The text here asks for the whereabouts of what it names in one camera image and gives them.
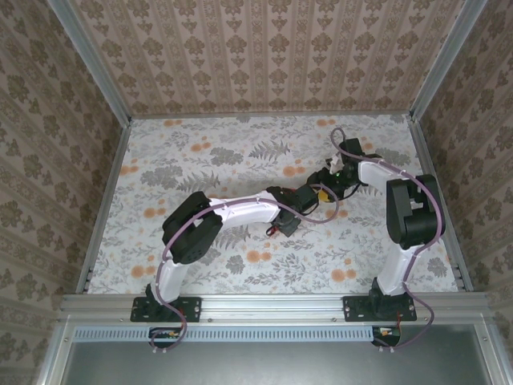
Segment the floor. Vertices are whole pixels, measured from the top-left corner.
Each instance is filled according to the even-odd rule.
[[[342,126],[366,153],[421,173],[403,115],[283,116],[134,120],[90,294],[142,293],[164,248],[161,225],[192,192],[242,197],[271,186],[295,188],[334,154],[329,134]],[[312,218],[329,217],[323,203]],[[290,238],[268,224],[222,232],[188,271],[182,294],[364,293],[385,259],[384,196],[360,188],[327,225],[303,222]],[[410,287],[457,291],[442,242],[426,251]]]

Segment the wall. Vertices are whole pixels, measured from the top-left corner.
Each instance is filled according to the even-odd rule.
[[[409,109],[461,0],[72,0],[132,115]]]
[[[513,2],[490,0],[422,129],[477,290],[513,353]]]
[[[44,0],[0,2],[0,383],[29,383],[74,292],[120,127]]]

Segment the floral wallpaper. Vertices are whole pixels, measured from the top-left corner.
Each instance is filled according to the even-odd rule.
[[[72,0],[136,117],[410,108],[462,0]]]
[[[490,0],[421,120],[475,289],[513,361],[513,2]]]
[[[119,134],[46,2],[0,1],[0,383],[37,375]]]
[[[297,188],[335,153],[329,134],[337,125],[367,153],[421,173],[403,115],[133,120],[88,293],[143,293],[164,249],[162,223],[192,192],[231,198]],[[333,207],[321,203],[311,217],[330,217]],[[181,293],[362,293],[392,244],[385,197],[370,187],[343,201],[327,225],[303,221],[291,237],[268,237],[268,227],[223,230]],[[411,288],[457,290],[442,242],[419,259]]]

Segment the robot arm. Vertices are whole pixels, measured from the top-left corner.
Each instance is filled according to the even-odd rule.
[[[230,201],[246,200],[247,203],[226,205],[214,209],[195,221],[176,239],[170,249],[169,259],[165,262],[159,279],[160,295],[165,302],[172,302],[180,295],[180,287],[189,266],[201,259],[222,229],[248,225],[250,223],[270,223],[273,229],[290,237],[301,220],[291,212],[281,209],[269,201],[280,202],[299,213],[305,213],[318,204],[317,193],[307,184],[296,190],[290,188],[269,187],[250,197],[234,199],[208,199],[202,192],[194,192],[164,222],[163,241],[166,245],[171,237],[195,214],[207,207],[222,205]],[[156,283],[151,285],[154,298]]]
[[[341,143],[341,148],[356,155],[366,156],[358,139]],[[379,157],[375,154],[367,157]],[[425,194],[417,190],[410,180],[403,180],[396,173],[380,164],[354,160],[347,156],[327,160],[330,169],[323,168],[307,180],[307,184],[297,190],[270,187],[259,194],[246,198],[266,198],[280,202],[290,208],[305,213],[318,204],[317,193],[309,187],[322,183],[332,189],[338,199],[345,199],[345,191],[357,184],[371,185],[386,195],[386,223],[390,238],[394,242],[381,273],[375,278],[373,289],[380,302],[383,297],[400,296],[405,293],[402,280],[410,264],[414,251],[430,241],[436,232],[436,214]],[[438,186],[431,175],[418,176],[439,201]],[[186,221],[209,206],[234,201],[208,199],[202,192],[194,192],[163,225],[164,244],[167,244]],[[172,302],[180,295],[182,281],[188,267],[202,258],[214,242],[216,235],[233,226],[250,223],[271,223],[289,237],[301,222],[287,210],[272,203],[251,201],[221,209],[215,209],[202,216],[200,223],[190,225],[171,247],[171,255],[165,262],[160,275],[160,295],[165,302]],[[155,283],[151,290],[156,298]]]

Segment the aluminum frame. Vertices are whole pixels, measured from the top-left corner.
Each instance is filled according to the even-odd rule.
[[[354,294],[202,295],[202,326],[384,326],[394,322],[345,322],[342,297]],[[78,326],[179,326],[173,322],[130,322],[132,294],[67,295],[50,342],[38,385],[61,383]],[[484,293],[420,294],[434,309],[435,325],[474,325],[493,384],[511,382],[511,368],[493,326]],[[427,309],[416,303],[424,325]]]
[[[95,266],[96,258],[98,257],[99,247],[102,243],[103,231],[105,230],[105,224],[109,217],[109,211],[111,209],[112,199],[114,198],[115,186],[118,182],[119,171],[123,165],[123,158],[127,151],[128,139],[130,138],[131,126],[124,128],[119,137],[118,148],[115,152],[114,160],[112,162],[111,172],[105,185],[105,191],[103,192],[102,203],[99,206],[98,216],[96,217],[95,227],[91,239],[89,240],[89,246],[87,247],[86,257],[83,261],[83,266],[80,271],[79,281],[75,292],[82,294],[86,289],[87,280],[89,274],[92,274],[92,269]]]
[[[430,73],[411,106],[412,115],[418,120],[426,112],[427,106],[429,106],[434,94],[442,84],[443,78],[445,78],[486,4],[487,0],[471,0],[463,4],[442,49],[430,69]]]
[[[405,115],[409,114],[408,110],[373,110],[373,111],[253,111],[253,112],[212,112],[208,114],[154,114],[154,115],[133,115],[132,119],[186,119],[186,118],[255,118],[262,116],[360,116],[360,115]]]
[[[429,149],[427,148],[426,139],[422,134],[422,128],[418,119],[412,117],[408,124],[410,125],[411,137],[413,138],[415,149],[417,150],[418,161],[422,171],[433,175],[438,180]],[[458,271],[463,281],[463,288],[466,291],[473,291],[474,286],[472,285],[471,276],[468,273],[462,250],[459,247],[456,231],[454,230],[454,225],[450,219],[449,210],[446,205],[446,200],[443,197],[442,190],[440,189],[440,185],[438,185],[438,192],[442,203],[443,216],[446,220],[446,232],[443,234],[442,239],[445,243],[447,254],[449,254],[451,259],[458,265]]]
[[[49,0],[48,2],[93,76],[95,83],[98,84],[105,100],[111,106],[119,124],[122,128],[126,128],[130,123],[129,107],[119,93],[107,67],[103,65],[94,44],[83,29],[80,17],[75,13],[71,2],[68,0]]]

